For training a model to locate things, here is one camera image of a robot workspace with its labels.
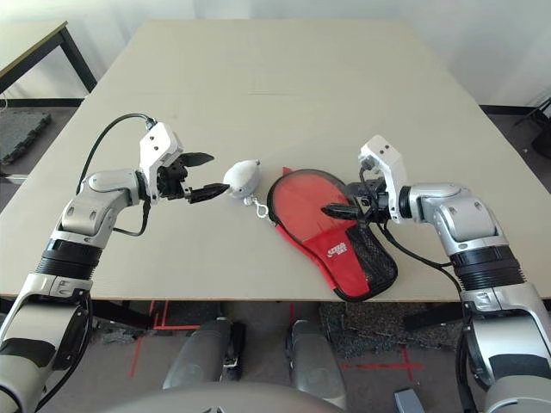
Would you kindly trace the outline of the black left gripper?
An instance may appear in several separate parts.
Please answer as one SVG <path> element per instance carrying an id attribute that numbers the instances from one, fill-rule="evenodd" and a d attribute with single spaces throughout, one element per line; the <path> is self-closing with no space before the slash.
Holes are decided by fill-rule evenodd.
<path id="1" fill-rule="evenodd" d="M 224 194 L 230 188 L 228 184 L 213 183 L 199 189 L 192 189 L 185 182 L 188 176 L 186 168 L 201 166 L 213 160 L 212 155 L 204 152 L 186 152 L 171 165 L 159 167 L 157 171 L 159 196 L 167 200 L 186 199 L 188 203 L 199 203 Z"/>

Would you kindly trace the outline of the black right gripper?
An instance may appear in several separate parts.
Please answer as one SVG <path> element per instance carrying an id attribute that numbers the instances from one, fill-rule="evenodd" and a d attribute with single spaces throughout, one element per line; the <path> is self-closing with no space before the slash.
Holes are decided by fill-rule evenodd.
<path id="1" fill-rule="evenodd" d="M 351 182 L 345 186 L 349 196 L 358 196 L 364 207 L 347 204 L 329 204 L 321 211 L 333 219 L 362 219 L 376 224 L 385 224 L 390 219 L 387 185 L 383 179 Z"/>

